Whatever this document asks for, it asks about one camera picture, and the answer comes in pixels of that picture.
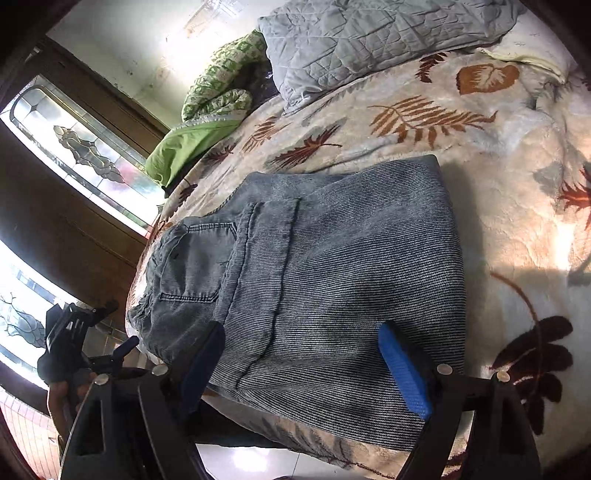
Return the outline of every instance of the tiled floor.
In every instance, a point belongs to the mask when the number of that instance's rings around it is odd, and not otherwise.
[[[216,480],[273,480],[282,476],[294,480],[361,480],[315,458],[290,450],[226,448],[199,445],[205,468]]]

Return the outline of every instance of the screw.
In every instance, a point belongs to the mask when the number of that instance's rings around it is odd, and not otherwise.
[[[509,380],[511,380],[511,377],[509,376],[509,374],[507,372],[497,372],[496,379],[499,382],[507,383]]]
[[[453,368],[450,367],[448,364],[439,364],[437,366],[437,371],[442,375],[451,375],[453,372]]]
[[[100,374],[98,377],[95,378],[95,384],[97,385],[105,385],[109,381],[108,374]]]
[[[156,375],[156,377],[161,377],[162,375],[166,375],[168,373],[168,367],[164,364],[156,365],[152,369],[152,375]]]

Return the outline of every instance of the gray corduroy garment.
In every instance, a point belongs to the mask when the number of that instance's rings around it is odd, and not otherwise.
[[[341,437],[410,450],[422,428],[380,356],[382,322],[463,366],[462,253],[432,155],[350,175],[252,173],[163,235],[147,283],[128,319],[150,351],[170,362],[221,322],[212,388]]]

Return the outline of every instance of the blue gripper pad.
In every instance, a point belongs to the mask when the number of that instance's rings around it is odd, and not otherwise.
[[[427,385],[387,323],[379,328],[378,346],[407,408],[423,420],[427,420],[432,411]]]

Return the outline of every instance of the leaf-patterned blanket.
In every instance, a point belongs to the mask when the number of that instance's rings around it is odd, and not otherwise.
[[[591,441],[591,93],[484,54],[437,53],[359,79],[282,117],[276,97],[215,145],[169,198],[154,238],[218,207],[252,171],[344,173],[433,153],[450,192],[468,295],[466,371],[508,371],[544,466]],[[373,478],[406,453],[208,397],[247,428]],[[457,476],[467,429],[447,474]]]

